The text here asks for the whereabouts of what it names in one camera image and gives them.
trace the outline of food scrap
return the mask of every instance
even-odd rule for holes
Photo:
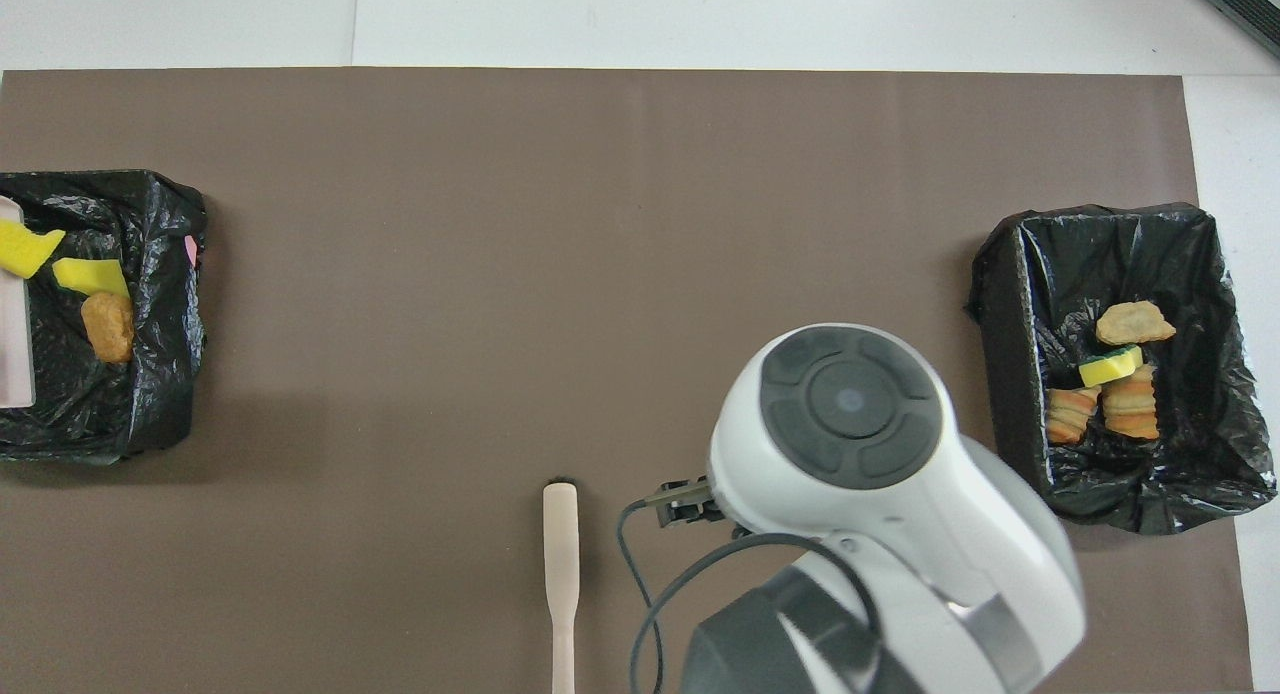
[[[1156,429],[1156,367],[1147,364],[1132,376],[1102,387],[1102,416],[1116,434],[1135,439],[1160,439]]]
[[[110,292],[99,292],[81,306],[84,333],[97,359],[127,362],[133,359],[133,302]]]
[[[1078,444],[1084,428],[1098,410],[1100,387],[1048,389],[1050,444]]]
[[[1106,344],[1139,344],[1167,339],[1176,332],[1152,302],[1125,302],[1102,312],[1097,337]]]

